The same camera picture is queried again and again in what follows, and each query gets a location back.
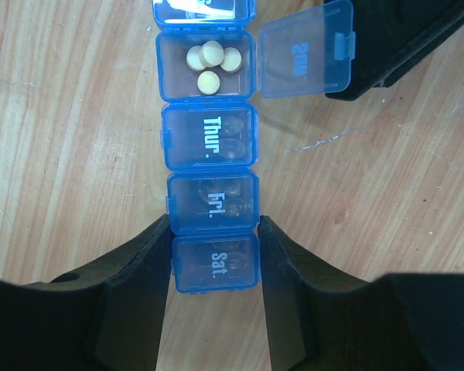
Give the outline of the blue weekly pill organizer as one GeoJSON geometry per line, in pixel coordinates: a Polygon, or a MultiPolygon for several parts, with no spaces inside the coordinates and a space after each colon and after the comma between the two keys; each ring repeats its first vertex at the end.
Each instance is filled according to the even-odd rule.
{"type": "Polygon", "coordinates": [[[247,26],[253,1],[155,1],[155,40],[166,167],[172,271],[183,294],[235,291],[260,280],[259,117],[265,98],[340,92],[355,55],[353,4],[331,1],[269,22],[258,36],[247,26]],[[197,88],[186,64],[192,46],[217,41],[241,52],[236,73],[213,68],[216,94],[197,88]]]}

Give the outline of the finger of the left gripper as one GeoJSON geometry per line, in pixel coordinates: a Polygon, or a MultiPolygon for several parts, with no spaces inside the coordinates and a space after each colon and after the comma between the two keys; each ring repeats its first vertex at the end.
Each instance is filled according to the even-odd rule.
{"type": "Polygon", "coordinates": [[[464,25],[464,0],[353,1],[351,82],[334,100],[354,101],[391,87],[464,25]]]}

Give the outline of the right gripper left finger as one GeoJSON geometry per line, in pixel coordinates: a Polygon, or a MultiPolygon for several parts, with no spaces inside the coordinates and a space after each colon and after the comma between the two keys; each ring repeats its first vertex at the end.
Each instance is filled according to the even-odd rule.
{"type": "Polygon", "coordinates": [[[139,235],[50,282],[0,280],[0,370],[154,370],[173,235],[139,235]]]}

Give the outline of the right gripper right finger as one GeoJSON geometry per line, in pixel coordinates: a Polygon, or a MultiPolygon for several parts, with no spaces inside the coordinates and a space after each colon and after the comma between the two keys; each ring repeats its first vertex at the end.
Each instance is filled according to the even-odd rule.
{"type": "Polygon", "coordinates": [[[258,226],[274,370],[464,370],[464,274],[366,282],[258,226]]]}

